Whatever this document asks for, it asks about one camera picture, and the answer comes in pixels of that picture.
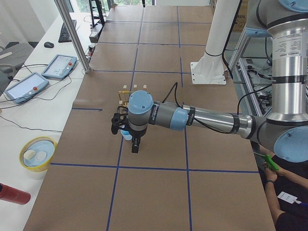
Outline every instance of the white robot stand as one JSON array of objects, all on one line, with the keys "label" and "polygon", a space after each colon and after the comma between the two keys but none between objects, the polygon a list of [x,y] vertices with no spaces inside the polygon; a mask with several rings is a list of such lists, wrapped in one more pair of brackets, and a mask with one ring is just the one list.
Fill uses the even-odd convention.
[{"label": "white robot stand", "polygon": [[240,0],[217,1],[204,56],[199,62],[191,62],[193,84],[226,84],[221,55],[239,3]]}]

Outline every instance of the person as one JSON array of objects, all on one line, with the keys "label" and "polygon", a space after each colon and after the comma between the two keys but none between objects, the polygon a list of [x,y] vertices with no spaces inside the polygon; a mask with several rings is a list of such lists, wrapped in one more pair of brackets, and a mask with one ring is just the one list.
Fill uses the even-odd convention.
[{"label": "person", "polygon": [[[264,190],[276,231],[308,231],[308,172],[307,163],[291,163],[260,147],[270,154],[279,170],[272,171],[264,163]],[[277,198],[281,192],[297,197],[303,204],[289,203]]]}]

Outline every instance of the wall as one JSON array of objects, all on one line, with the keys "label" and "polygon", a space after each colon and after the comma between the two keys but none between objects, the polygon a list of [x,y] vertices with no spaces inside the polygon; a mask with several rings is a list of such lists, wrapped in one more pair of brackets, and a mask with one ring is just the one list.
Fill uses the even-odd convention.
[{"label": "wall", "polygon": [[55,20],[56,11],[53,0],[0,0],[0,45],[40,41]]},{"label": "wall", "polygon": [[211,0],[155,0],[159,6],[207,6]]}]

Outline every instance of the warning label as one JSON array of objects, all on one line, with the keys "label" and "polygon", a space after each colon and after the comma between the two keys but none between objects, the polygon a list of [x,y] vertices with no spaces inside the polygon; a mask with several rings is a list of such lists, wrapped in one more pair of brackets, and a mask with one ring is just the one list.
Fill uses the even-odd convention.
[{"label": "warning label", "polygon": [[295,56],[307,57],[307,35],[297,33],[273,39],[273,60]]}]

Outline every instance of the robotic arm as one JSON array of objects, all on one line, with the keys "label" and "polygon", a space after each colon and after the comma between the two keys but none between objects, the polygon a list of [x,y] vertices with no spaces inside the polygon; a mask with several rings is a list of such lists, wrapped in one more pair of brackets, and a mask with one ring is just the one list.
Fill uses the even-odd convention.
[{"label": "robotic arm", "polygon": [[141,90],[130,96],[127,113],[115,113],[112,133],[117,134],[119,129],[129,131],[133,137],[132,152],[137,153],[148,124],[174,130],[199,126],[220,133],[238,134],[274,151],[281,158],[292,152],[297,162],[307,160],[308,2],[250,0],[247,27],[264,26],[273,36],[273,105],[267,118],[161,103]]}]

